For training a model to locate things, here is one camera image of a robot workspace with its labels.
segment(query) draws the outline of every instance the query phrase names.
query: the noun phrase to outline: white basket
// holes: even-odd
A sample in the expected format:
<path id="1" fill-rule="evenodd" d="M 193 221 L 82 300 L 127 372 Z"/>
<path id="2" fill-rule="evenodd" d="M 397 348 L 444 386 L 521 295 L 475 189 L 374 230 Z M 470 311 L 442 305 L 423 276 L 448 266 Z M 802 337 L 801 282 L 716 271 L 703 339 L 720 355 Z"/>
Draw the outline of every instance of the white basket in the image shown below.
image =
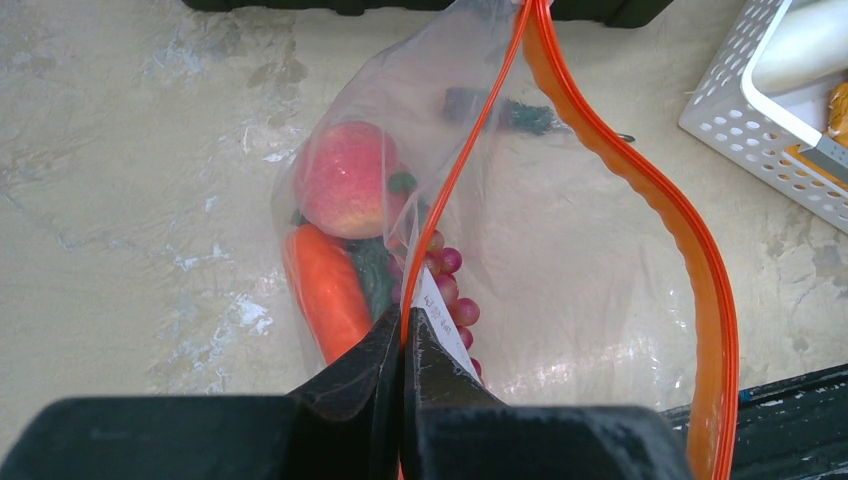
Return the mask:
<path id="1" fill-rule="evenodd" d="M 679 125 L 787 197 L 848 233 L 848 192 L 785 153 L 815 147 L 830 92 L 844 74 L 768 98 L 751 72 L 792 0 L 749 0 L 710 63 Z"/>

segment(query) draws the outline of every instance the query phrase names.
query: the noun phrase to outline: orange carrot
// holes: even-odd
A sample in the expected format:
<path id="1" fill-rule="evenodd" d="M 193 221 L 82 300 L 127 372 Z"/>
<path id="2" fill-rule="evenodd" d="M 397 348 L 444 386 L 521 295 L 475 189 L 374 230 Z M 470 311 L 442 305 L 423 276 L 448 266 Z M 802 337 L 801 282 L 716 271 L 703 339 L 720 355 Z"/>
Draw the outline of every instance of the orange carrot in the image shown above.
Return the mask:
<path id="1" fill-rule="evenodd" d="M 307 224 L 286 238 L 283 265 L 297 305 L 329 365 L 371 330 L 353 263 L 338 240 Z"/>

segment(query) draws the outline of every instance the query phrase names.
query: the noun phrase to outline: grape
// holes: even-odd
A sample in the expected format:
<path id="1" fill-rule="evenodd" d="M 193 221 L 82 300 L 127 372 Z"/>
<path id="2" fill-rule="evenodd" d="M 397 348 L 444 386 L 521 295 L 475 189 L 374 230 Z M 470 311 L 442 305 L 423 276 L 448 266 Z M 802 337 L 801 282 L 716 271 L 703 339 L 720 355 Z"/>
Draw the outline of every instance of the grape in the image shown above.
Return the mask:
<path id="1" fill-rule="evenodd" d="M 480 366 L 480 362 L 477 361 L 476 358 L 471 359 L 471 365 L 474 365 L 474 371 L 477 372 L 477 376 L 480 379 L 483 378 L 483 367 Z"/>
<path id="2" fill-rule="evenodd" d="M 442 250 L 442 272 L 456 273 L 459 267 L 462 266 L 462 255 L 455 248 L 445 248 Z"/>
<path id="3" fill-rule="evenodd" d="M 471 344 L 474 343 L 474 335 L 471 335 L 471 330 L 465 327 L 456 327 L 457 333 L 459 333 L 459 338 L 462 339 L 462 344 L 465 345 L 465 349 L 468 350 L 471 348 Z"/>
<path id="4" fill-rule="evenodd" d="M 430 237 L 430 243 L 427 244 L 427 251 L 439 253 L 443 248 L 445 248 L 445 236 L 438 230 L 433 231 L 433 236 Z"/>
<path id="5" fill-rule="evenodd" d="M 392 302 L 400 303 L 401 294 L 402 292 L 400 290 L 400 283 L 396 283 L 395 286 L 392 287 Z"/>
<path id="6" fill-rule="evenodd" d="M 456 285 L 456 280 L 447 275 L 437 275 L 435 280 L 445 305 L 450 305 L 459 298 L 459 287 Z"/>
<path id="7" fill-rule="evenodd" d="M 480 307 L 470 298 L 460 298 L 448 306 L 453 323 L 460 327 L 470 327 L 480 319 Z"/>
<path id="8" fill-rule="evenodd" d="M 424 266 L 430 270 L 430 273 L 435 277 L 442 271 L 442 259 L 435 253 L 427 252 L 424 254 Z"/>
<path id="9" fill-rule="evenodd" d="M 398 263 L 395 257 L 389 258 L 389 275 L 391 275 L 392 278 L 395 278 L 397 280 L 403 278 L 403 267 L 400 263 Z"/>

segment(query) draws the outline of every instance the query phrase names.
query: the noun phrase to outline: label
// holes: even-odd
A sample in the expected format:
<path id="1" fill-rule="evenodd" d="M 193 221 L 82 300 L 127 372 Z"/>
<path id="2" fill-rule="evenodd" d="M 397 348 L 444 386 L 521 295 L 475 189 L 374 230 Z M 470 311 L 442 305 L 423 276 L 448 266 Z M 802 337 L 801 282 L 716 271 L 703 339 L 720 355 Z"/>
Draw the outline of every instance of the label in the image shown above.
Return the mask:
<path id="1" fill-rule="evenodd" d="M 439 340 L 439 344 L 479 382 L 480 378 L 477 377 L 477 371 L 474 370 L 471 357 L 468 356 L 468 350 L 462 344 L 462 338 L 456 330 L 456 325 L 453 323 L 444 299 L 442 299 L 442 294 L 433 279 L 433 274 L 426 268 L 421 271 L 421 282 L 418 285 L 418 292 L 412 306 L 427 312 L 427 319 L 430 321 L 433 331 L 436 332 L 436 339 Z"/>

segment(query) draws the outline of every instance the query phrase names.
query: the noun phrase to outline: plastic bag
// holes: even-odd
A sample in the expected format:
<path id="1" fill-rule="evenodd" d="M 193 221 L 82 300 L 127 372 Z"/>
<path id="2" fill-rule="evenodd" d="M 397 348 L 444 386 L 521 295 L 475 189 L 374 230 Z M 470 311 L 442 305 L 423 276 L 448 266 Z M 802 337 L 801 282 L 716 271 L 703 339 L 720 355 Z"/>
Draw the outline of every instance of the plastic bag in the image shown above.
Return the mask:
<path id="1" fill-rule="evenodd" d="M 694 471 L 728 475 L 738 352 L 720 255 L 582 99 L 544 0 L 458 0 L 369 60 L 280 173 L 272 210 L 327 363 L 392 302 L 406 321 L 424 267 L 473 324 L 492 393 L 691 402 Z"/>

